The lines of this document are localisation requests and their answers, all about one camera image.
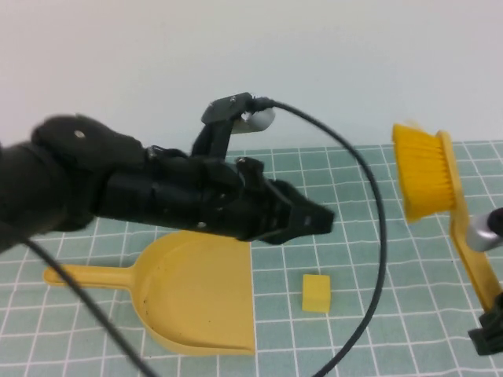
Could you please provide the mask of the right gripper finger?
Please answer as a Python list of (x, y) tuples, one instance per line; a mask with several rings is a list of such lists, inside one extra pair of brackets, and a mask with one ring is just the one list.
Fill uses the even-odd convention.
[(493, 327), (502, 323), (502, 297), (502, 293), (497, 295), (493, 306), (479, 318), (483, 327)]
[(477, 328), (468, 332), (475, 351), (480, 356), (491, 356), (503, 350), (502, 330), (500, 328)]

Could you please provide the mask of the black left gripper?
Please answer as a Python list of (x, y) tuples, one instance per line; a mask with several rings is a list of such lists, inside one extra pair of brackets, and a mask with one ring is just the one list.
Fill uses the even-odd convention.
[(302, 195), (286, 181), (271, 181), (263, 164), (245, 158), (229, 164), (210, 157), (189, 157), (198, 191), (188, 230), (237, 240), (286, 243), (303, 236), (329, 234), (334, 212)]

